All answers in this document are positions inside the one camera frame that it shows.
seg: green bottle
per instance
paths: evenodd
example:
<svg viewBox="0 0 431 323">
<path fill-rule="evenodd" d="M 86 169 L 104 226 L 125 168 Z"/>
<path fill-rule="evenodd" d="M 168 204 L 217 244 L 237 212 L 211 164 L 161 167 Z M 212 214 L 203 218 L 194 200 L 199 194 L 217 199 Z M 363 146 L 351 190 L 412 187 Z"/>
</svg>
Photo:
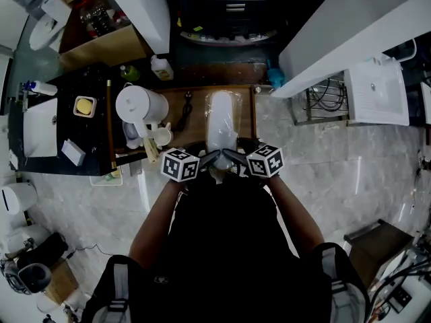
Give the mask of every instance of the green bottle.
<svg viewBox="0 0 431 323">
<path fill-rule="evenodd" d="M 141 77 L 141 73 L 131 65 L 121 66 L 121 77 L 127 81 L 137 81 Z"/>
</svg>

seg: person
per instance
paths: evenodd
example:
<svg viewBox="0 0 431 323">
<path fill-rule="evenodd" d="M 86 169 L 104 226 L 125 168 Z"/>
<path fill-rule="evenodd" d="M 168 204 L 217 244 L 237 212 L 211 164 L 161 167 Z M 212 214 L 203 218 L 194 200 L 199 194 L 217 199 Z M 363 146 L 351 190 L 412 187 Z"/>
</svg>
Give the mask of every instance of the person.
<svg viewBox="0 0 431 323">
<path fill-rule="evenodd" d="M 130 322 L 182 317 L 363 322 L 369 300 L 346 253 L 325 243 L 279 176 L 265 184 L 272 197 L 256 180 L 237 175 L 218 185 L 209 175 L 198 177 L 188 190 L 170 180 L 129 257 L 108 261 L 83 322 L 97 322 L 96 312 L 109 311 L 101 308 L 119 287 L 116 264 L 128 267 L 129 313 L 120 310 L 119 322 L 128 322 L 126 316 Z M 298 257 L 277 220 L 277 207 Z"/>
</svg>

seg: faucet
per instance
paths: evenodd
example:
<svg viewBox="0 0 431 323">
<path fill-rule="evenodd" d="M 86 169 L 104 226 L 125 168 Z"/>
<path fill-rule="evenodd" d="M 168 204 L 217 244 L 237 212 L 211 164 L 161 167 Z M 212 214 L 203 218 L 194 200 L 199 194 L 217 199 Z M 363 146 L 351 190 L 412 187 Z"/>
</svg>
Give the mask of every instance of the faucet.
<svg viewBox="0 0 431 323">
<path fill-rule="evenodd" d="M 18 85 L 18 92 L 16 94 L 16 101 L 20 100 L 20 95 L 22 95 L 22 112 L 26 112 L 28 110 L 28 96 L 35 96 L 39 94 L 27 89 L 25 83 L 20 83 Z"/>
</svg>

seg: white sink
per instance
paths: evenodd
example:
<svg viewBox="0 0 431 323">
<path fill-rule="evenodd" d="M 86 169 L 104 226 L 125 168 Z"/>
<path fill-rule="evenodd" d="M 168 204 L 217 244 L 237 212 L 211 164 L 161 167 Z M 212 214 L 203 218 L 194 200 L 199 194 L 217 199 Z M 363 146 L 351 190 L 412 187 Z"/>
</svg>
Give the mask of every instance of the white sink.
<svg viewBox="0 0 431 323">
<path fill-rule="evenodd" d="M 344 71 L 350 119 L 355 122 L 409 125 L 401 65 L 384 54 Z"/>
<path fill-rule="evenodd" d="M 33 106 L 24 112 L 24 155 L 57 156 L 57 99 Z"/>
</svg>

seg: person's left arm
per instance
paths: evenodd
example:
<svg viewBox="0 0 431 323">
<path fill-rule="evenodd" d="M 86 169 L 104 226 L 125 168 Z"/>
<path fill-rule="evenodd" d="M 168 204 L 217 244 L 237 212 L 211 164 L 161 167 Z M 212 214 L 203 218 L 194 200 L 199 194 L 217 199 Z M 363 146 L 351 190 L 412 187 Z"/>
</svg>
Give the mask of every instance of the person's left arm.
<svg viewBox="0 0 431 323">
<path fill-rule="evenodd" d="M 175 204 L 183 183 L 170 180 L 143 222 L 130 248 L 129 257 L 144 269 L 150 269 L 157 260 L 169 233 Z"/>
</svg>

